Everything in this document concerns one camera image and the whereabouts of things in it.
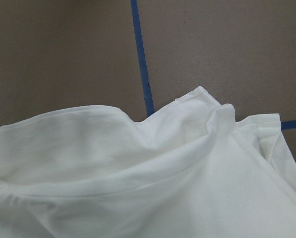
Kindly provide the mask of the white long-sleeve printed t-shirt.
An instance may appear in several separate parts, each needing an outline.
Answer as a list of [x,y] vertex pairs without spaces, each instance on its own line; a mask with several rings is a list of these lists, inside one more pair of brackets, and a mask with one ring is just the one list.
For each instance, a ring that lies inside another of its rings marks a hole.
[[0,238],[296,238],[296,163],[278,114],[202,87],[41,114],[0,127]]

